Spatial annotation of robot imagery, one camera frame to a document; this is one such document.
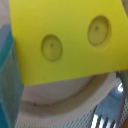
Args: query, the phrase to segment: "circular hole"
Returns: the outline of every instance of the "circular hole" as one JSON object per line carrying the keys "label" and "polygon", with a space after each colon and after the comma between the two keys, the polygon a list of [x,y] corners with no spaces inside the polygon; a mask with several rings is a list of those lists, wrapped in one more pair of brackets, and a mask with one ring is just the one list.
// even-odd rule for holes
{"label": "circular hole", "polygon": [[88,30],[88,40],[92,45],[100,45],[108,37],[109,24],[104,16],[96,17],[90,24]]}
{"label": "circular hole", "polygon": [[62,55],[60,40],[54,35],[46,36],[42,42],[42,51],[46,59],[50,61],[58,60]]}

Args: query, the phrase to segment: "yellow cheese-shaped piece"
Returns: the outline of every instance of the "yellow cheese-shaped piece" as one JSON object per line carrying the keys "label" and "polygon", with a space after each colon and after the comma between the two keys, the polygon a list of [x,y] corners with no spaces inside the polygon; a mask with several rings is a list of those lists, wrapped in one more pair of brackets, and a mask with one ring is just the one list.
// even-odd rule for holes
{"label": "yellow cheese-shaped piece", "polygon": [[10,0],[22,83],[128,69],[128,21],[120,0]]}

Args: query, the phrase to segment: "round indentation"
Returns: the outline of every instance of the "round indentation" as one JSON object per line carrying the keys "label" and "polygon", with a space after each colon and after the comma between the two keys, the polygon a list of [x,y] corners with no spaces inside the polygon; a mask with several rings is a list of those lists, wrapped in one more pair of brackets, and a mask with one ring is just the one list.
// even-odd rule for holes
{"label": "round indentation", "polygon": [[105,42],[109,32],[109,24],[104,16],[96,17],[90,24],[88,40],[92,45],[100,45]]}
{"label": "round indentation", "polygon": [[62,45],[60,40],[54,35],[48,35],[42,43],[44,56],[50,61],[58,60],[62,55]]}

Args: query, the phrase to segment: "teal surface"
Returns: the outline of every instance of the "teal surface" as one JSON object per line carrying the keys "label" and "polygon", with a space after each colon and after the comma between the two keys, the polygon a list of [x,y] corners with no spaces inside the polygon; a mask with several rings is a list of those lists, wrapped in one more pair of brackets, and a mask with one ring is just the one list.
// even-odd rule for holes
{"label": "teal surface", "polygon": [[10,26],[0,31],[0,128],[14,128],[24,86]]}

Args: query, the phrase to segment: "yellow plastic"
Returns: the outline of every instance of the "yellow plastic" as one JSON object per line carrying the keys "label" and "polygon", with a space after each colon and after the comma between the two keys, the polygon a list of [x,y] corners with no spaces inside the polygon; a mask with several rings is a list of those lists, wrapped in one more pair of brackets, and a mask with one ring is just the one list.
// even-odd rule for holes
{"label": "yellow plastic", "polygon": [[[128,21],[120,0],[10,0],[10,10],[24,85],[128,69]],[[93,45],[89,28],[100,17],[108,25],[103,23],[103,28],[99,20],[95,31],[107,34]],[[54,43],[48,44],[45,55],[42,46],[47,36],[55,36],[62,49],[55,45],[49,52]]]}

